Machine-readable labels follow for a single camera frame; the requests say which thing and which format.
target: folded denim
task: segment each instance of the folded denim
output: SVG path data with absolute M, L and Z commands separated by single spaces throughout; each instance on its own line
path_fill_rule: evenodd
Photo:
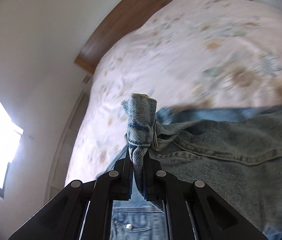
M 239 122 L 160 124 L 154 99 L 132 94 L 122 105 L 140 193 L 149 150 L 178 179 L 204 180 L 265 235 L 282 233 L 282 106 L 255 109 L 257 116 Z

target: bed sheet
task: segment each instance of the bed sheet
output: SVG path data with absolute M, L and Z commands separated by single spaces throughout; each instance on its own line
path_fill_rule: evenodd
M 282 104 L 282 11 L 248 0 L 173 0 L 102 58 L 66 184 L 94 180 L 126 145 L 121 102 L 161 107 Z

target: silver rivet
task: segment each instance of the silver rivet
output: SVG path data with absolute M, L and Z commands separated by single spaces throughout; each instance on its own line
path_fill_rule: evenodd
M 108 173 L 108 175 L 109 175 L 110 177 L 116 177 L 116 176 L 119 175 L 119 172 L 118 172 L 118 171 L 110 171 L 110 172 Z
M 201 180 L 197 180 L 195 183 L 194 183 L 195 186 L 197 187 L 204 187 L 205 186 L 205 183 Z
M 71 187 L 79 187 L 81 185 L 81 182 L 79 180 L 72 181 Z
M 158 177 L 164 177 L 167 173 L 165 171 L 157 171 Z

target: wooden furniture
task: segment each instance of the wooden furniture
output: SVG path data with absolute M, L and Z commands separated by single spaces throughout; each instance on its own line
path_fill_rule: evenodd
M 101 58 L 121 38 L 142 25 L 172 0 L 122 0 L 101 22 L 74 61 L 93 75 Z

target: wooden headboard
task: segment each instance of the wooden headboard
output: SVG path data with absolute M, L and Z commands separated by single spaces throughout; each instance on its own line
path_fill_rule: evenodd
M 93 74 L 101 58 L 128 33 L 142 25 L 172 0 L 122 0 L 101 22 L 74 63 Z

